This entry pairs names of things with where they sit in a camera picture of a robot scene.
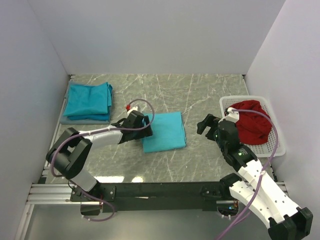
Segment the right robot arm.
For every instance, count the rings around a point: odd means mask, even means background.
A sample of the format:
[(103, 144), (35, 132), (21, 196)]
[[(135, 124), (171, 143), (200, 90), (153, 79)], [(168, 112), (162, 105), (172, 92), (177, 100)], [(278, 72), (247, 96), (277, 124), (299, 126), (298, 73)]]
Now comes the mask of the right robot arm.
[(208, 114), (197, 123), (197, 133), (215, 141), (225, 161), (235, 173), (220, 181), (222, 198), (244, 204), (266, 226), (273, 240), (301, 240), (311, 231), (313, 214), (291, 200), (265, 171), (253, 151), (240, 142), (236, 122), (239, 114), (231, 111), (224, 118)]

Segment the white plastic basket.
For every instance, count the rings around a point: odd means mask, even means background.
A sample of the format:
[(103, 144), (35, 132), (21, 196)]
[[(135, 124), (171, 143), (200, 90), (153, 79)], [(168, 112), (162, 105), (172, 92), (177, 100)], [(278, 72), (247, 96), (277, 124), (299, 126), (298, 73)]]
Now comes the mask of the white plastic basket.
[[(270, 105), (270, 103), (262, 96), (254, 96), (254, 95), (230, 95), (223, 96), (219, 100), (220, 111), (222, 116), (225, 116), (225, 110), (233, 104), (240, 103), (242, 101), (248, 100), (256, 100), (260, 103), (262, 109), (269, 115), (271, 121), (276, 127), (278, 133), (278, 142), (277, 149), (274, 154), (275, 157), (283, 156), (286, 153), (286, 148), (283, 140), (283, 136), (281, 130), (278, 128), (277, 118), (275, 117), (274, 111)], [(268, 135), (268, 142), (259, 145), (250, 145), (246, 144), (258, 158), (268, 158), (274, 150), (276, 144), (276, 133), (274, 128), (271, 129)]]

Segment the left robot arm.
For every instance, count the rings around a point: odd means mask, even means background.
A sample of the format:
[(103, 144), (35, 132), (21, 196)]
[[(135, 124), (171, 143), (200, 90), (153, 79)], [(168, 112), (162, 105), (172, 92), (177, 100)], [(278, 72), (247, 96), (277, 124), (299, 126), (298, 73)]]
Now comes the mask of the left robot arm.
[(105, 128), (93, 131), (67, 128), (45, 158), (52, 170), (57, 170), (64, 178), (80, 187), (88, 201), (94, 201), (102, 195), (102, 191), (100, 182), (84, 169), (90, 150), (152, 135), (150, 118), (137, 110), (130, 110), (126, 118)]

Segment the folded blue t-shirt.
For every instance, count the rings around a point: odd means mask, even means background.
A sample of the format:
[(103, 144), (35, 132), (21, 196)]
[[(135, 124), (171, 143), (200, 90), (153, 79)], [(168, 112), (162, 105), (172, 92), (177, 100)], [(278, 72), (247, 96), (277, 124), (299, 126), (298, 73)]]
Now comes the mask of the folded blue t-shirt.
[(110, 114), (89, 114), (89, 115), (74, 115), (68, 116), (69, 120), (76, 121), (76, 120), (93, 120), (93, 121), (109, 121)]

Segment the red t-shirt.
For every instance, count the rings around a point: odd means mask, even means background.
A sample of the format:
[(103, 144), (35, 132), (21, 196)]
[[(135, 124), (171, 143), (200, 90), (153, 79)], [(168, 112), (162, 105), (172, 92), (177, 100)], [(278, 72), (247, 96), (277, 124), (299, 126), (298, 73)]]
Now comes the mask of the red t-shirt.
[[(230, 105), (237, 110), (257, 111), (270, 117), (257, 100), (245, 100)], [(271, 123), (263, 116), (253, 112), (240, 112), (239, 120), (235, 123), (239, 140), (243, 144), (262, 145), (268, 142), (272, 130)]]

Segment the turquoise t-shirt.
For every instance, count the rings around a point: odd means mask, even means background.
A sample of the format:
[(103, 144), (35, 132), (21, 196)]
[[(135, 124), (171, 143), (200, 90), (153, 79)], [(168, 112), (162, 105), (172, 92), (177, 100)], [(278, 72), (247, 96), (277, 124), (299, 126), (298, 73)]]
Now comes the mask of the turquoise t-shirt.
[(187, 139), (180, 111), (156, 113), (151, 124), (152, 136), (141, 140), (144, 153), (185, 148)]

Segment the black base beam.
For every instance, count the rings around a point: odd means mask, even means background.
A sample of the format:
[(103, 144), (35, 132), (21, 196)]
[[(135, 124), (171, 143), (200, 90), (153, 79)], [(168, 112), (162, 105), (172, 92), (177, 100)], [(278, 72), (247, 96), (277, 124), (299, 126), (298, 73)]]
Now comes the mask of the black base beam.
[(237, 201), (219, 181), (102, 183), (90, 196), (73, 187), (70, 201), (80, 204), (82, 214), (124, 211), (202, 210), (216, 211)]

